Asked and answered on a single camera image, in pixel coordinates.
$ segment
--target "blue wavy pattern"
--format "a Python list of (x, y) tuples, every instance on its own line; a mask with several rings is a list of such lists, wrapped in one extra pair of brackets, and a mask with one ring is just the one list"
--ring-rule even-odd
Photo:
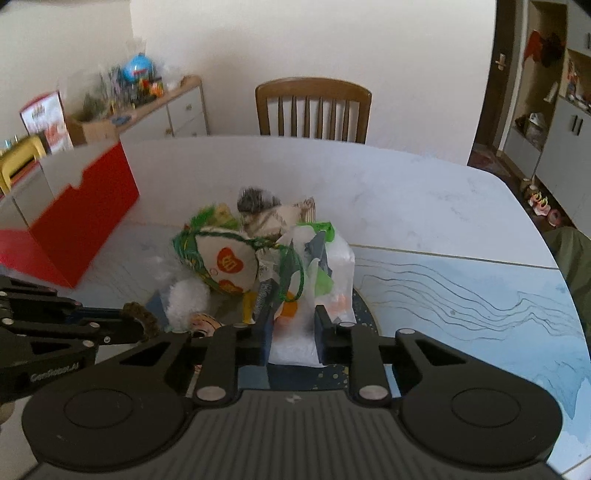
[(563, 472), (591, 455), (591, 362), (559, 270), (354, 250), (354, 284), (382, 335), (411, 327), (541, 385), (563, 410), (550, 464)]

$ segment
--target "door handle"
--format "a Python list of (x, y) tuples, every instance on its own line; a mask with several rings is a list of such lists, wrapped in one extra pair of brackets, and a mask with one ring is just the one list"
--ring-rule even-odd
[(500, 71), (505, 70), (507, 57), (506, 55), (499, 53), (499, 59), (495, 60), (496, 66)]

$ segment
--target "yellow chair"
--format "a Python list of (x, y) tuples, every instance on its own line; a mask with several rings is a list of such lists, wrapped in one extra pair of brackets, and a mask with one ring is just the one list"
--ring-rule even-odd
[(10, 192), (15, 177), (32, 162), (45, 157), (43, 142), (38, 135), (26, 137), (0, 155), (0, 190)]

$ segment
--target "cabinet door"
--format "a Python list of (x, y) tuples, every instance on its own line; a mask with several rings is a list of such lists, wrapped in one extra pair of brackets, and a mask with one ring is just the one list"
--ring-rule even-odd
[(175, 138), (183, 137), (205, 137), (207, 135), (207, 128), (205, 127), (205, 117), (203, 112), (197, 118), (191, 120), (188, 124), (180, 130), (174, 131)]
[(147, 115), (120, 135), (122, 141), (138, 142), (168, 138), (173, 134), (166, 106)]
[(174, 134), (181, 130), (191, 120), (199, 115), (203, 116), (203, 104), (201, 102), (201, 89), (199, 87), (188, 91), (184, 95), (175, 98), (168, 104), (170, 123)]
[(559, 98), (536, 175), (569, 216), (576, 213), (588, 188), (590, 140), (591, 116)]
[(569, 0), (566, 46), (591, 57), (591, 17), (574, 0)]

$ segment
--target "cardboard box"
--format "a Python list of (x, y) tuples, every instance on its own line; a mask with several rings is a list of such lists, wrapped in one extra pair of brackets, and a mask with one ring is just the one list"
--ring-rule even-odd
[(74, 287), (138, 197), (120, 143), (44, 157), (0, 200), (0, 264)]
[(74, 146), (102, 142), (104, 140), (119, 140), (117, 127), (110, 119), (94, 122), (80, 122), (73, 116), (66, 117), (66, 128)]

